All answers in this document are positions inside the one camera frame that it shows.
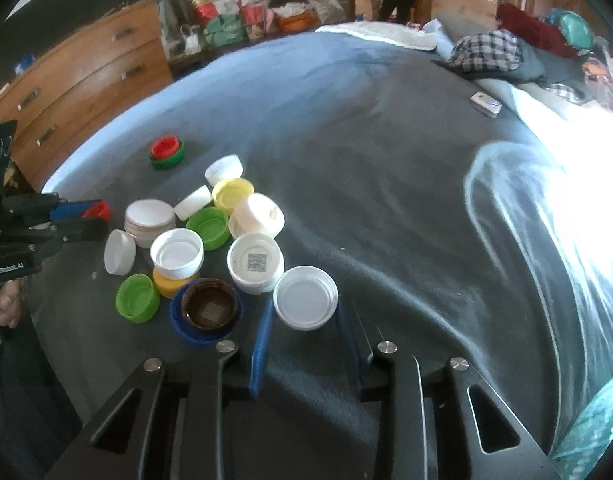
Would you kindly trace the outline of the person left hand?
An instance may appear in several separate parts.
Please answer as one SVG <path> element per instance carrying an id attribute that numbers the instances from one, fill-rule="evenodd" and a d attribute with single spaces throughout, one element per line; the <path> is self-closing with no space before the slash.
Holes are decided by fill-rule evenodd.
<path id="1" fill-rule="evenodd" d="M 21 287 L 18 281 L 0 285 L 0 327 L 16 328 L 22 318 Z"/>

